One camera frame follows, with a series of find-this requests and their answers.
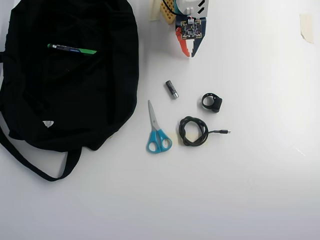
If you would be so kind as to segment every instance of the pen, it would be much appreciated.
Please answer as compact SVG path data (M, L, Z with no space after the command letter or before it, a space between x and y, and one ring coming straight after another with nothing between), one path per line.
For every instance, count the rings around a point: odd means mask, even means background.
M48 49L57 49L57 50L62 50L62 51L66 51L66 52L84 54L86 56L93 55L93 54L95 54L97 52L97 51L94 51L94 50L75 48L75 47L57 45L57 44L52 44L52 43L48 44L47 47L48 47Z

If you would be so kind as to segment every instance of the blue scissors handle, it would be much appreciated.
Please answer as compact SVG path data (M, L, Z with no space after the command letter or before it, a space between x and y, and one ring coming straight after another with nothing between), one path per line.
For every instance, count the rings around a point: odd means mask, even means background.
M168 146L165 147L164 146L164 141L167 142ZM155 150L151 150L150 149L150 145L151 144L154 144L156 149ZM148 141L148 145L146 146L147 150L150 152L150 153L153 153L153 154L158 154L158 153L161 153L161 152L166 152L168 151L170 148L172 147L172 141L171 139L164 133L164 131L162 131L162 129L158 130L158 131L152 131L151 134L150 134L150 139Z

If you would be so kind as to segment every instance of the bag handle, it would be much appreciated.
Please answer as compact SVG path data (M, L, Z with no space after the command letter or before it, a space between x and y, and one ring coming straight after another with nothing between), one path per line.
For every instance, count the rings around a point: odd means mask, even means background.
M67 177L72 172L72 170L75 168L75 166L77 165L77 163L80 159L80 156L81 156L81 152L82 152L82 148L77 149L77 150L73 150L73 151L69 151L67 158L66 158L66 164L65 164L65 168L64 168L62 176L55 178L55 177L49 176L45 172L41 171L39 168L32 165L27 159L25 159L24 156L22 156L21 153L16 149L16 147L8 140L8 138L4 134L1 127L0 127L0 143L21 164L23 164L25 167L27 167L28 169L30 169L31 171L38 174L40 177L42 177L43 179L45 179L49 182L55 182L57 180L64 179L65 177Z

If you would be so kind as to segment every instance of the aa battery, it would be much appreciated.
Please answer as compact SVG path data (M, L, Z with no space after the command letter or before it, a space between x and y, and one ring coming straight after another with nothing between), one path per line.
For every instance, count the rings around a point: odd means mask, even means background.
M171 81L167 81L165 84L168 87L168 89L169 89L171 95L173 96L173 98L177 99L179 97L179 95L178 95L174 85L172 84L172 82Z

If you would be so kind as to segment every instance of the scissors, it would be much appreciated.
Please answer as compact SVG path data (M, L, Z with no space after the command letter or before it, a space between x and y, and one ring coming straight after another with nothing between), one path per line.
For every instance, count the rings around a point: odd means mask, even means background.
M148 145L146 146L146 149L153 154L159 154L161 152L166 152L172 147L172 141L171 139L162 131L162 129L159 127L154 108L152 107L151 101L148 101L149 106L149 115L150 115L150 121L151 121L151 134L150 139L148 141ZM150 144L155 144L156 149L153 151L150 149Z

